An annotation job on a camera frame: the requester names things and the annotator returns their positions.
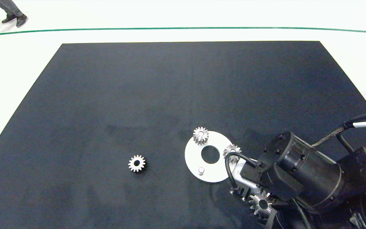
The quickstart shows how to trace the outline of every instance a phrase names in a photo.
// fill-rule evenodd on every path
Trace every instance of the white floor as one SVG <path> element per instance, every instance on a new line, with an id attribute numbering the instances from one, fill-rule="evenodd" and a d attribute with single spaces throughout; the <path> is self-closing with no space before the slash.
<path id="1" fill-rule="evenodd" d="M 143 27 L 314 27 L 366 31 L 366 1 L 15 0 L 29 21 L 0 33 Z M 5 13 L 0 9 L 0 21 Z M 0 133 L 62 43 L 317 40 L 366 99 L 366 32 L 306 29 L 47 31 L 0 35 Z"/>

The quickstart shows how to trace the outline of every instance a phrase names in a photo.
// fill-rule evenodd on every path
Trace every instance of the gray trousers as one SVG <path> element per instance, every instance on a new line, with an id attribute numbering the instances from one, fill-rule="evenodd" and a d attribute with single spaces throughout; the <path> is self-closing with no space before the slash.
<path id="1" fill-rule="evenodd" d="M 5 10 L 6 14 L 9 16 L 15 14 L 15 16 L 20 17 L 23 15 L 12 0 L 0 0 L 0 8 Z"/>

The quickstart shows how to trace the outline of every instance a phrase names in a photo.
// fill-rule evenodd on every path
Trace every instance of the white disc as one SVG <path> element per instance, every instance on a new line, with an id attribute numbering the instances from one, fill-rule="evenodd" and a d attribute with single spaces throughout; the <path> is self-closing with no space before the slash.
<path id="1" fill-rule="evenodd" d="M 208 145 L 214 146 L 220 154 L 220 157 L 216 163 L 209 164 L 201 157 L 202 149 Z M 190 172 L 192 172 L 192 174 L 200 180 L 207 182 L 220 182 L 227 179 L 228 174 L 225 170 L 223 153 L 225 147 L 228 145 L 232 145 L 230 140 L 224 135 L 214 131 L 209 131 L 208 140 L 204 145 L 198 145 L 195 141 L 193 141 L 193 138 L 190 138 L 189 142 L 187 142 L 185 150 L 186 165 Z M 231 172 L 234 170 L 234 168 L 235 164 L 230 163 Z"/>

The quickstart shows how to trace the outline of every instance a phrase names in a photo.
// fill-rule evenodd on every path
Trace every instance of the black shoe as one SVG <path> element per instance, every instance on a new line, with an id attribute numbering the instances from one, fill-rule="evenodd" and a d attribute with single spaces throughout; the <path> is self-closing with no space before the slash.
<path id="1" fill-rule="evenodd" d="M 10 22 L 10 21 L 12 21 L 15 18 L 16 18 L 15 14 L 14 15 L 8 15 L 7 14 L 6 15 L 6 19 L 3 19 L 2 23 Z"/>
<path id="2" fill-rule="evenodd" d="M 25 14 L 20 17 L 16 17 L 16 27 L 19 28 L 19 27 L 23 26 L 27 20 L 28 20 L 28 17 L 26 17 Z"/>

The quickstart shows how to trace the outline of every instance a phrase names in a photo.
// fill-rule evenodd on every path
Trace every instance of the spur gear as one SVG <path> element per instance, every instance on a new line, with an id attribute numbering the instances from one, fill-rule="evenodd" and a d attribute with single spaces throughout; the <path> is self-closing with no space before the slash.
<path id="1" fill-rule="evenodd" d="M 224 149 L 224 153 L 222 154 L 225 158 L 225 155 L 227 155 L 230 152 L 237 152 L 237 153 L 241 153 L 242 150 L 241 148 L 238 147 L 238 145 L 229 145 Z M 230 156 L 230 158 L 228 159 L 228 161 L 230 163 L 236 163 L 240 158 L 237 156 Z"/>
<path id="2" fill-rule="evenodd" d="M 208 140 L 208 136 L 209 136 L 209 132 L 206 128 L 204 127 L 198 127 L 194 130 L 193 132 L 193 140 L 198 144 L 198 145 L 204 145 L 207 140 Z"/>
<path id="3" fill-rule="evenodd" d="M 146 163 L 145 163 L 144 157 L 140 156 L 140 155 L 136 155 L 131 158 L 128 165 L 129 165 L 129 168 L 131 169 L 131 171 L 139 172 L 143 168 L 145 168 L 145 164 Z"/>
<path id="4" fill-rule="evenodd" d="M 266 193 L 265 190 L 260 195 L 250 195 L 249 201 L 252 206 L 251 209 L 255 210 L 254 215 L 259 215 L 259 218 L 267 219 L 272 212 L 273 198 L 269 197 L 270 193 Z"/>

